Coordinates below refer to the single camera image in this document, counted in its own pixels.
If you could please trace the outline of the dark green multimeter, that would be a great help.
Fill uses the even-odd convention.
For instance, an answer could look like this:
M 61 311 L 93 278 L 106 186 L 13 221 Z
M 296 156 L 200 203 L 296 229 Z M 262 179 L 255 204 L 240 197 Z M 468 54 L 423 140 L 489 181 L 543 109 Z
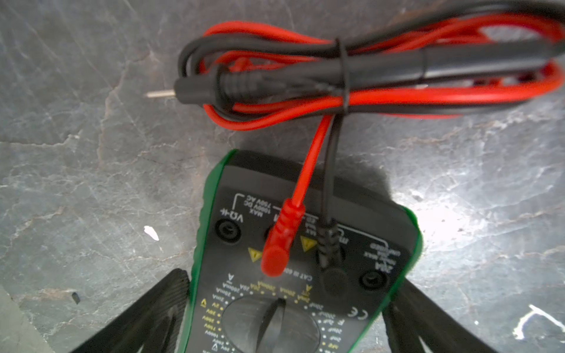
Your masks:
M 422 251 L 407 207 L 335 175 L 344 119 L 449 119 L 557 90 L 564 6 L 458 4 L 356 38 L 231 21 L 187 44 L 172 97 L 254 131 L 320 116 L 304 163 L 233 150 L 210 172 L 181 352 L 351 352 Z

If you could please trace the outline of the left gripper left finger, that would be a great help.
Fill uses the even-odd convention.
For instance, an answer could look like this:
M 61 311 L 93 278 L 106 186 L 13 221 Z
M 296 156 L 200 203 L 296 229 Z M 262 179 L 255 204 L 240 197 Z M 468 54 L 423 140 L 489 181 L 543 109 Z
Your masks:
M 174 269 L 75 352 L 176 352 L 190 296 L 188 272 Z

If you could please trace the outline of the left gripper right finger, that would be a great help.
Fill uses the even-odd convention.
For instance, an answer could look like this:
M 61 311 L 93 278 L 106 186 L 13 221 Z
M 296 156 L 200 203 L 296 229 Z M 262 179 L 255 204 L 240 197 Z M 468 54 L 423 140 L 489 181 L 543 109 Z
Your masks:
M 405 280 L 383 311 L 388 345 L 393 352 L 496 353 Z

